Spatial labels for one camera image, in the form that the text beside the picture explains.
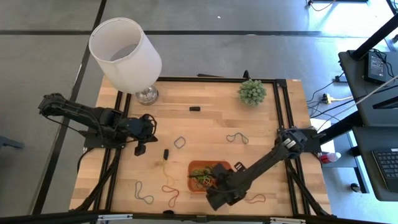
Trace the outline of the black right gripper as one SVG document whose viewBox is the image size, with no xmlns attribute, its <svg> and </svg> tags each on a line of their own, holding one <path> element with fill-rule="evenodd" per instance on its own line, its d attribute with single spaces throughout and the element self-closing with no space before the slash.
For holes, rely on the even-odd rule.
<svg viewBox="0 0 398 224">
<path fill-rule="evenodd" d="M 234 205 L 242 200 L 249 190 L 249 181 L 245 172 L 228 173 L 223 164 L 217 163 L 212 168 L 212 175 L 218 189 L 207 188 L 206 198 L 211 208 L 217 211 L 224 204 Z"/>
</svg>

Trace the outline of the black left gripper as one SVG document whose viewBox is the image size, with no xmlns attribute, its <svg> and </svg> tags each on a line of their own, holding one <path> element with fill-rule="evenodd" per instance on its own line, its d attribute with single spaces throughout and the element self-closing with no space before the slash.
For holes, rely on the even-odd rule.
<svg viewBox="0 0 398 224">
<path fill-rule="evenodd" d="M 155 137 L 157 121 L 151 114 L 144 114 L 140 118 L 123 118 L 119 121 L 119 130 L 135 141 L 139 141 L 134 150 L 135 156 L 146 152 L 147 142 L 157 142 Z"/>
</svg>

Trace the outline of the dark blue-grey rubber band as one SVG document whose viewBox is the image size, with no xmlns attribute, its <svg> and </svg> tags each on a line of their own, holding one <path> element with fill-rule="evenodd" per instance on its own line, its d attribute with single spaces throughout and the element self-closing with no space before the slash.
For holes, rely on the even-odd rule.
<svg viewBox="0 0 398 224">
<path fill-rule="evenodd" d="M 248 144 L 249 143 L 249 139 L 242 133 L 235 133 L 235 134 L 232 134 L 232 135 L 227 135 L 226 136 L 226 140 L 228 142 L 233 142 L 233 141 L 235 141 L 238 138 L 238 136 L 241 138 L 241 141 L 242 141 L 243 144 Z"/>
</svg>

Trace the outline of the green rubber band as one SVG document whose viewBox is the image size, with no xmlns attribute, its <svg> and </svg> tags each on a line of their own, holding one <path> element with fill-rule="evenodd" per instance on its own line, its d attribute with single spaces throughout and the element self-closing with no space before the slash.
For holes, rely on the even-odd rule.
<svg viewBox="0 0 398 224">
<path fill-rule="evenodd" d="M 211 186 L 215 183 L 215 180 L 210 175 L 202 175 L 202 176 L 199 176 L 198 182 L 204 186 Z"/>
</svg>

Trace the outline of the orange plastic bin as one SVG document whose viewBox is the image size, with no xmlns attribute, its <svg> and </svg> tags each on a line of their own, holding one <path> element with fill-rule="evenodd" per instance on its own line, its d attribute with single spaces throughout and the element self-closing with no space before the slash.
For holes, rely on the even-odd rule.
<svg viewBox="0 0 398 224">
<path fill-rule="evenodd" d="M 226 169 L 230 169 L 231 165 L 226 161 L 191 161 L 188 165 L 188 188 L 193 193 L 205 193 L 208 187 L 214 186 L 204 186 L 198 182 L 199 176 L 202 175 L 212 175 L 212 168 L 217 164 L 221 163 Z"/>
</svg>

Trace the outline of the red rubber band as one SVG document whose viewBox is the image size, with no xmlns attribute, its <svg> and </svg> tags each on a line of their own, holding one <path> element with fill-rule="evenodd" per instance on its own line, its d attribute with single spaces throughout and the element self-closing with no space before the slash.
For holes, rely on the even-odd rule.
<svg viewBox="0 0 398 224">
<path fill-rule="evenodd" d="M 248 204 L 264 203 L 266 201 L 266 197 L 263 194 L 256 194 L 252 197 L 246 197 L 244 201 Z"/>
<path fill-rule="evenodd" d="M 168 185 L 163 185 L 161 189 L 165 193 L 173 194 L 173 196 L 169 199 L 167 204 L 168 204 L 169 208 L 174 208 L 176 201 L 178 199 L 178 196 L 180 195 L 180 191 L 178 189 L 168 186 Z"/>
</svg>

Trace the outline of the teal rubber band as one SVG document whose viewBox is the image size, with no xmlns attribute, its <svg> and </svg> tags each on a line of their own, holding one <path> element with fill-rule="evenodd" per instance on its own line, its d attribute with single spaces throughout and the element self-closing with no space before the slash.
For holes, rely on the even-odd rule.
<svg viewBox="0 0 398 224">
<path fill-rule="evenodd" d="M 145 196 L 141 196 L 141 195 L 140 195 L 142 188 L 143 188 L 143 184 L 142 184 L 141 181 L 138 180 L 138 181 L 135 183 L 134 197 L 135 197 L 137 200 L 142 200 L 143 202 L 145 202 L 145 203 L 148 204 L 148 205 L 153 204 L 153 202 L 154 202 L 154 197 L 153 197 L 152 195 L 145 195 Z"/>
</svg>

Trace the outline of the white table lamp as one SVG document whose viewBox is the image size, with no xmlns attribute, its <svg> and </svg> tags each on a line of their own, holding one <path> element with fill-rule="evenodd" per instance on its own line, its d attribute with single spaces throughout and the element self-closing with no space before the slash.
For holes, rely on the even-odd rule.
<svg viewBox="0 0 398 224">
<path fill-rule="evenodd" d="M 157 101 L 154 83 L 162 59 L 137 22 L 124 17 L 104 21 L 92 32 L 88 46 L 115 89 L 134 94 L 142 105 Z"/>
</svg>

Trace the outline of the green spiky plant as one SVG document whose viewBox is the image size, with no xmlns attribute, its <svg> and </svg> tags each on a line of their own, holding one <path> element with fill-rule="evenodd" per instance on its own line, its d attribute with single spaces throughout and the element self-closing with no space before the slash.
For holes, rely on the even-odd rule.
<svg viewBox="0 0 398 224">
<path fill-rule="evenodd" d="M 258 106 L 267 96 L 267 90 L 260 80 L 249 79 L 238 89 L 239 99 L 248 106 Z"/>
</svg>

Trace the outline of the clear bottle red cap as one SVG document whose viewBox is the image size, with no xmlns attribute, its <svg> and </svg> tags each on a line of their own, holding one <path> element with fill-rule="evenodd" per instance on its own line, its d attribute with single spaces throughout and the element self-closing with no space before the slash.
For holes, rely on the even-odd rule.
<svg viewBox="0 0 398 224">
<path fill-rule="evenodd" d="M 327 154 L 322 154 L 319 156 L 319 160 L 322 164 L 329 164 L 336 162 L 341 157 L 339 152 L 329 152 Z"/>
</svg>

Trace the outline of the white box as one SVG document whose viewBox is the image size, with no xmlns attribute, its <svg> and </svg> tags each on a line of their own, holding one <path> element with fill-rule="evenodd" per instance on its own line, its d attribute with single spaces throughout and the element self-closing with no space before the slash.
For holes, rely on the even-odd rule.
<svg viewBox="0 0 398 224">
<path fill-rule="evenodd" d="M 326 121 L 324 119 L 311 118 L 310 123 L 318 132 L 323 131 L 331 126 L 331 121 Z M 334 140 L 328 141 L 322 144 L 320 147 L 323 153 L 335 152 Z"/>
</svg>

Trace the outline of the grey chair leg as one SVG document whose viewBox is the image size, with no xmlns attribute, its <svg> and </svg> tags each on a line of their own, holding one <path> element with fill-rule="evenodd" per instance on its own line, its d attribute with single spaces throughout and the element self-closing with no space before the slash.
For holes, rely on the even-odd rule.
<svg viewBox="0 0 398 224">
<path fill-rule="evenodd" d="M 24 144 L 22 142 L 14 141 L 4 136 L 0 136 L 0 149 L 6 146 L 13 147 L 16 149 L 22 149 L 24 147 Z"/>
</svg>

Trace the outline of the black metal bar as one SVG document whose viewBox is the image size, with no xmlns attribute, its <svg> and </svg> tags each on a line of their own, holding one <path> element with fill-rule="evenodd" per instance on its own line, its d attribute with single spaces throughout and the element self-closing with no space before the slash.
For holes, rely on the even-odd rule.
<svg viewBox="0 0 398 224">
<path fill-rule="evenodd" d="M 320 132 L 321 138 L 319 139 L 320 144 L 324 144 L 341 136 L 348 131 L 351 131 L 353 127 L 358 127 L 363 125 L 363 120 L 358 111 L 350 114 L 341 121 L 332 124 L 329 128 L 324 129 Z"/>
</svg>

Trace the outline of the black keyboard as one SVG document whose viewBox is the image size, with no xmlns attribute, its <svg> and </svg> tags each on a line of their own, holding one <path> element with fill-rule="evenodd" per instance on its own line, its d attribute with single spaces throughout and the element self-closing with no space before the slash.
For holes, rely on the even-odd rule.
<svg viewBox="0 0 398 224">
<path fill-rule="evenodd" d="M 398 148 L 373 150 L 371 153 L 386 188 L 398 193 Z"/>
</svg>

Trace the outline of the black desk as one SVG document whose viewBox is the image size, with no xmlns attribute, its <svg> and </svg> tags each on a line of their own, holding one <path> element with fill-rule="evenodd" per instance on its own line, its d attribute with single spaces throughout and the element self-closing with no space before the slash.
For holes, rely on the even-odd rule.
<svg viewBox="0 0 398 224">
<path fill-rule="evenodd" d="M 398 52 L 387 52 L 387 61 L 392 65 L 395 84 L 398 85 Z M 353 60 L 348 52 L 338 54 L 354 98 L 367 95 L 377 85 L 363 80 L 365 64 Z M 383 149 L 398 149 L 398 109 L 375 110 L 373 105 L 398 96 L 398 87 L 375 93 L 356 107 L 363 126 L 354 127 L 353 134 L 370 179 L 375 197 L 380 201 L 398 202 L 398 193 L 387 189 L 372 152 Z"/>
</svg>

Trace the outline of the black power adapter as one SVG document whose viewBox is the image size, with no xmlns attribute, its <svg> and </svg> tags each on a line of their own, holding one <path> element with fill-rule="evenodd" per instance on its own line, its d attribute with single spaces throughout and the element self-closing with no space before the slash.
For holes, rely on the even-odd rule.
<svg viewBox="0 0 398 224">
<path fill-rule="evenodd" d="M 368 52 L 365 60 L 364 80 L 381 85 L 387 82 L 386 58 L 380 52 Z"/>
</svg>

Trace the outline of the black pole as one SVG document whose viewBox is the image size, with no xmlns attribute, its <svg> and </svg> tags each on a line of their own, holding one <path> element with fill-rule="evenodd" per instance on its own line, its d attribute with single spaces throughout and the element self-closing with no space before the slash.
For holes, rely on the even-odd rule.
<svg viewBox="0 0 398 224">
<path fill-rule="evenodd" d="M 361 59 L 396 28 L 398 28 L 398 13 L 390 18 L 379 30 L 370 36 L 367 41 L 365 41 L 360 47 L 352 52 L 351 58 L 354 60 Z"/>
</svg>

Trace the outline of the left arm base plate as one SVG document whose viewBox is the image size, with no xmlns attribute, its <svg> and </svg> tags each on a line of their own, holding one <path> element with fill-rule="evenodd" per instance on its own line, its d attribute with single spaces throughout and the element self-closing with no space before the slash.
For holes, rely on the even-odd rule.
<svg viewBox="0 0 398 224">
<path fill-rule="evenodd" d="M 128 132 L 117 128 L 114 124 L 97 124 L 84 121 L 82 125 L 88 127 L 87 131 L 79 131 L 85 138 L 84 146 L 87 148 L 117 148 L 125 144 Z"/>
</svg>

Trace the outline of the black aluminium frame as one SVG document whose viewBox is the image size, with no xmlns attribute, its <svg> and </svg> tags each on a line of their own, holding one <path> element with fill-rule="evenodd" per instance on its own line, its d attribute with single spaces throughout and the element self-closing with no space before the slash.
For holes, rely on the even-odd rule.
<svg viewBox="0 0 398 224">
<path fill-rule="evenodd" d="M 111 211 L 130 213 L 135 219 L 166 219 L 195 222 L 196 215 L 207 215 L 210 221 L 266 222 L 270 218 L 294 218 L 290 193 L 300 194 L 296 185 L 288 183 L 288 169 L 277 163 L 256 179 L 248 197 L 263 194 L 264 203 L 248 204 L 244 200 L 214 211 L 204 193 L 188 189 L 188 165 L 191 161 L 226 161 L 250 166 L 274 145 L 277 132 L 293 125 L 305 126 L 310 120 L 305 107 L 302 83 L 299 80 L 263 81 L 267 96 L 256 108 L 246 107 L 237 90 L 240 78 L 220 77 L 161 77 L 156 82 L 160 96 L 150 106 L 139 104 L 134 97 L 120 94 L 107 79 L 103 79 L 96 104 L 102 107 L 119 103 L 129 107 L 130 116 L 149 113 L 157 121 L 158 141 L 147 145 L 145 154 L 134 155 L 135 144 L 122 150 L 116 174 Z M 200 111 L 189 111 L 200 106 Z M 242 133 L 233 142 L 227 135 Z M 186 145 L 177 149 L 174 141 L 183 136 Z M 174 208 L 168 201 L 173 194 L 162 191 L 166 178 L 157 161 L 169 150 L 167 172 L 175 179 L 180 191 Z M 135 183 L 141 181 L 140 195 L 152 195 L 151 205 L 134 197 Z"/>
</svg>

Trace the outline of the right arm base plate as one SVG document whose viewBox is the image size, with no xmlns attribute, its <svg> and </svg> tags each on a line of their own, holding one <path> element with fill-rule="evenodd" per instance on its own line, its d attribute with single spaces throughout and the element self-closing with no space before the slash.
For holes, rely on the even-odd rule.
<svg viewBox="0 0 398 224">
<path fill-rule="evenodd" d="M 304 144 L 304 152 L 318 153 L 321 152 L 320 136 L 315 129 L 299 129 L 299 131 L 307 138 Z"/>
</svg>

